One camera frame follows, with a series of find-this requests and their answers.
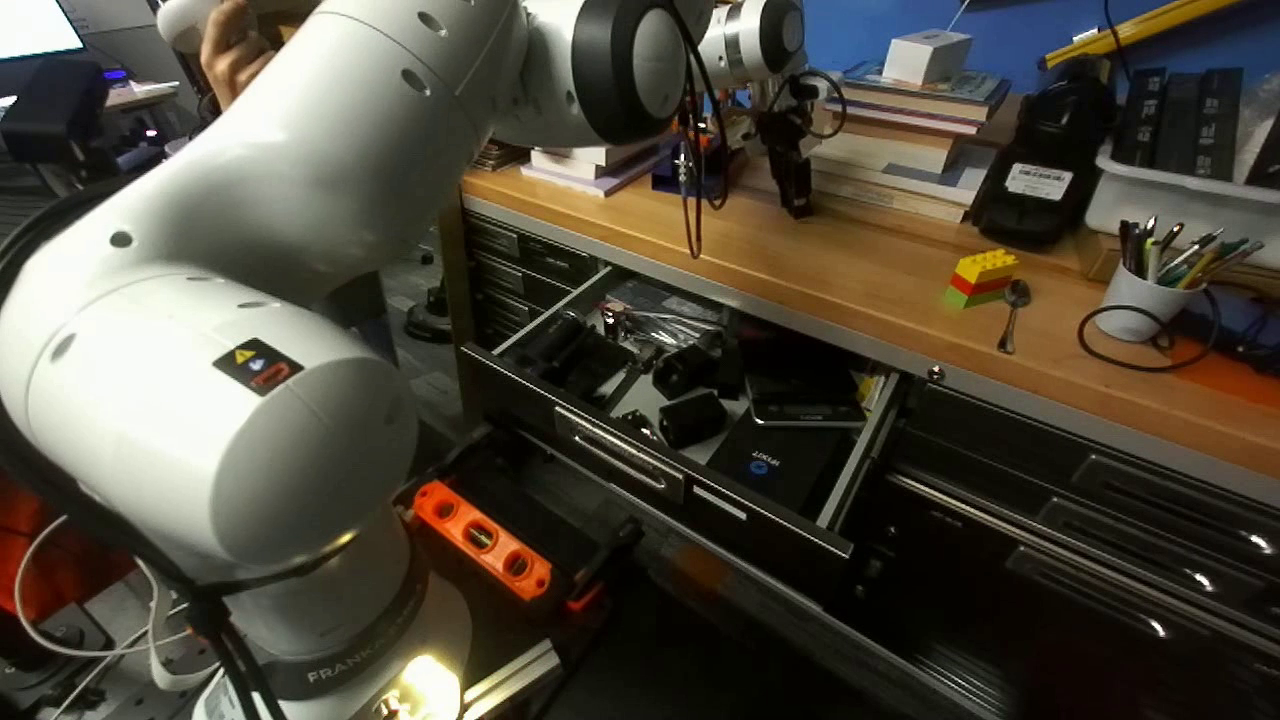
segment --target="yellow object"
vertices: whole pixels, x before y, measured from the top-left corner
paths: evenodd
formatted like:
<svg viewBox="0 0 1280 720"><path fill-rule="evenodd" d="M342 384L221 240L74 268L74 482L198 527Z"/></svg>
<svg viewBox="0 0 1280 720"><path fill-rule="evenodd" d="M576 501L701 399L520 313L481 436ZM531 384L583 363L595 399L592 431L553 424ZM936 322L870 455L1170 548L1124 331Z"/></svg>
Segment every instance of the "yellow object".
<svg viewBox="0 0 1280 720"><path fill-rule="evenodd" d="M957 275L971 286L1012 279L1015 257L1004 248L971 250L957 258Z"/></svg>
<svg viewBox="0 0 1280 720"><path fill-rule="evenodd" d="M1116 31L1099 26L1075 42L1046 53L1045 66L1061 66L1075 57L1108 57L1108 53L1116 53L1116 41L1118 41L1118 47L1131 47L1138 41L1162 34L1170 26L1195 24L1195 18L1222 10L1222 6L1235 6L1235 2L1240 0L1170 0L1170 2L1148 6L1148 10L1116 24Z"/></svg>
<svg viewBox="0 0 1280 720"><path fill-rule="evenodd" d="M964 309L999 305L999 301L1004 301L1004 286L999 286L999 291L958 291L958 286L945 286L940 309L964 313Z"/></svg>

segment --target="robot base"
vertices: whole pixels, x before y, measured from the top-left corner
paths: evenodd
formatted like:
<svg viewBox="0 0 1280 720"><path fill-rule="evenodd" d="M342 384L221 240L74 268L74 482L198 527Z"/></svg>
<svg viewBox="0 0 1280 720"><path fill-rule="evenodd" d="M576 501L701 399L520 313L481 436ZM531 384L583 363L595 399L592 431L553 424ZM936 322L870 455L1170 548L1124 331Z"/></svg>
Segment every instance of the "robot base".
<svg viewBox="0 0 1280 720"><path fill-rule="evenodd" d="M365 670L349 684L324 689L310 699L280 699L287 720L337 720L337 714L375 714L381 697L395 684L400 667L412 657L433 651L444 667L462 670L472 647L472 611L461 587L444 575L429 570L429 590L407 623L412 632L387 651L375 670ZM241 699L229 674L216 674L198 699L190 720L241 720Z"/></svg>

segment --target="person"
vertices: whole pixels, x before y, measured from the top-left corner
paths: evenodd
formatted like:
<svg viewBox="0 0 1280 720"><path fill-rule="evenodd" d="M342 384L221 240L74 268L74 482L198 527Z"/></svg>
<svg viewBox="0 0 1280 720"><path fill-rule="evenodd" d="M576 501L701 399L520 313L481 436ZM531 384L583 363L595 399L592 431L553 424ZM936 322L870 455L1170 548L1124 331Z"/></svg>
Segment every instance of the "person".
<svg viewBox="0 0 1280 720"><path fill-rule="evenodd" d="M276 17L257 17L253 0L221 0L204 18L198 72L216 106L230 106L236 97L272 64L280 42L309 18L318 0L287 0ZM381 275L361 275L331 291L329 315L355 327L375 350L395 361L395 339L384 322L384 283ZM419 305L407 309L405 331L417 339L446 339L444 286L429 286Z"/></svg>
<svg viewBox="0 0 1280 720"><path fill-rule="evenodd" d="M287 0L276 17L257 17L253 0L210 2L198 41L198 72L221 106L236 102L310 6L314 0Z"/></svg>

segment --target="pen holder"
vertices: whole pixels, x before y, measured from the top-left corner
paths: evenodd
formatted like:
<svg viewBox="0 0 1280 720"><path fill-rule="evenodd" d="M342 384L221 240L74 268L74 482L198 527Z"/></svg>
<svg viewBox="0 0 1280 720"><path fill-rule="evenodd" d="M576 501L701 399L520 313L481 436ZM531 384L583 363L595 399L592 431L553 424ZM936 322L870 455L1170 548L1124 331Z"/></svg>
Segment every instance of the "pen holder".
<svg viewBox="0 0 1280 720"><path fill-rule="evenodd" d="M1116 265L1108 295L1099 301L1097 327L1142 342L1153 339L1200 286L1169 286L1148 275L1131 275Z"/></svg>

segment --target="box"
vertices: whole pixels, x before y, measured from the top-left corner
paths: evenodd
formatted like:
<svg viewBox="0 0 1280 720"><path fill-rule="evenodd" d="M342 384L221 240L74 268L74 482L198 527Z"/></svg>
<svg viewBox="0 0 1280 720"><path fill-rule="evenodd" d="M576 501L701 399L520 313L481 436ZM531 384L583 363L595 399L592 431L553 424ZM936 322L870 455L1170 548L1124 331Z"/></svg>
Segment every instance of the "box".
<svg viewBox="0 0 1280 720"><path fill-rule="evenodd" d="M1099 180L1083 210L1088 227L1116 234L1118 220L1154 214L1158 227L1178 220L1188 222L1184 240L1202 231L1263 240L1247 265L1280 268L1280 191L1118 164L1113 160L1113 142L1097 153L1097 167Z"/></svg>
<svg viewBox="0 0 1280 720"><path fill-rule="evenodd" d="M897 34L885 57L885 75L898 82L940 82L964 72L969 42L964 31L940 26Z"/></svg>

